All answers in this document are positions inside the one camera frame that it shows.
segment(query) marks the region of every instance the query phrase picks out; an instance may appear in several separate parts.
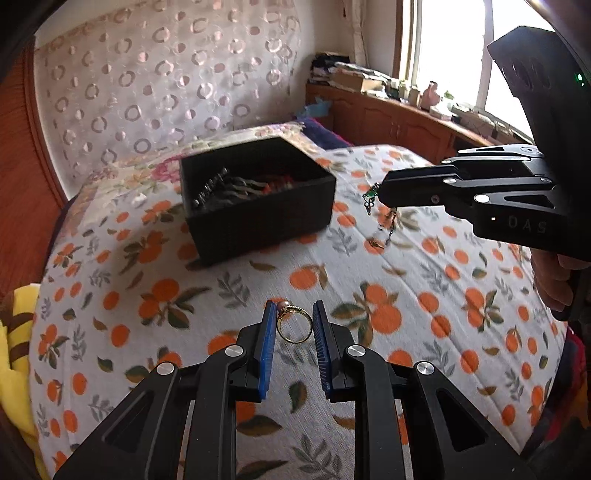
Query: window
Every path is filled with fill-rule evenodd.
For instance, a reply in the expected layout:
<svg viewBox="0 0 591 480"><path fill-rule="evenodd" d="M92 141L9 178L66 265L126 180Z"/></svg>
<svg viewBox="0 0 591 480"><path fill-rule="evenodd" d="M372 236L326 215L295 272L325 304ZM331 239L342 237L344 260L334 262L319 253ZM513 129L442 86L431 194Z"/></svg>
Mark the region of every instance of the window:
<svg viewBox="0 0 591 480"><path fill-rule="evenodd" d="M413 80L419 89L435 80L439 94L449 90L459 102L484 109L531 137L521 103L496 64L491 65L485 39L497 40L520 25L553 30L550 24L525 0L417 2L422 2L423 14L417 40L418 73Z"/></svg>

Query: yellow plush toy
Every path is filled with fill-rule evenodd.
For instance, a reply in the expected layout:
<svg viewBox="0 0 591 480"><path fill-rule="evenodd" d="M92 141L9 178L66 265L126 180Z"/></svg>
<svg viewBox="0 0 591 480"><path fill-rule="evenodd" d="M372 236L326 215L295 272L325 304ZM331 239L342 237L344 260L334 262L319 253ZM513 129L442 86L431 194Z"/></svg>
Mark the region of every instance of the yellow plush toy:
<svg viewBox="0 0 591 480"><path fill-rule="evenodd" d="M48 480L29 392L29 342L38 294L39 285L32 284L18 288L4 301L0 317L0 406L32 450L39 475Z"/></svg>

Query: human hand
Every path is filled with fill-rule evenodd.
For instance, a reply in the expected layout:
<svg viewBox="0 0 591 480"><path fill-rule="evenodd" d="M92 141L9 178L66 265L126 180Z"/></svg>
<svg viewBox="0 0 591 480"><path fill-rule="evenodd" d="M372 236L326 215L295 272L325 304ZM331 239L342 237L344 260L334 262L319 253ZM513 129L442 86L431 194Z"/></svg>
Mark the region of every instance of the human hand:
<svg viewBox="0 0 591 480"><path fill-rule="evenodd" d="M574 298L574 292L568 284L571 270L583 270L591 263L532 248L531 266L542 301L548 308L562 312L572 304Z"/></svg>

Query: cardboard box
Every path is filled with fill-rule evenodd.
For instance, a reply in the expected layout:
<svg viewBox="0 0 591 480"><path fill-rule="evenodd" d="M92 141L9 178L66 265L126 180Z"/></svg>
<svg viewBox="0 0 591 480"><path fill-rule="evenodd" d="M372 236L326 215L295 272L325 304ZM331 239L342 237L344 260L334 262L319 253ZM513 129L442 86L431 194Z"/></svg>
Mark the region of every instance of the cardboard box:
<svg viewBox="0 0 591 480"><path fill-rule="evenodd" d="M383 80L365 78L360 75L334 72L330 74L331 82L353 90L355 92L367 92L368 90L381 90L384 86Z"/></svg>
<svg viewBox="0 0 591 480"><path fill-rule="evenodd" d="M252 179L289 175L294 187L218 210L198 208L194 199L222 167ZM187 224L203 265L317 232L330 223L336 179L282 138L267 138L211 150L180 163Z"/></svg>

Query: floral bedsheet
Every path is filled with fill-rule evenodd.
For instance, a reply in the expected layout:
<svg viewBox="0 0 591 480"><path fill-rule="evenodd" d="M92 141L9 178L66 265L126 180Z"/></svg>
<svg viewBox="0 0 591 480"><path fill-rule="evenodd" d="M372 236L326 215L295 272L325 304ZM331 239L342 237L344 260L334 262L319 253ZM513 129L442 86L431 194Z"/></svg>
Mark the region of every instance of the floral bedsheet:
<svg viewBox="0 0 591 480"><path fill-rule="evenodd" d="M83 188L41 285L30 357L52 474L155 365L203 362L260 321L268 299L306 309L323 300L331 321L389 361L431 361L517 451L525 445L566 332L533 289L528 251L477 238L440 207L401 209L392 243L373 247L387 209L368 216L362 193L389 170L427 162L387 145L322 151L300 129L251 129L134 158ZM176 158L269 135L337 177L332 222L204 269L184 221ZM353 478L353 407L325 401L313 339L278 338L275 348L267 401L238 405L238 478Z"/></svg>

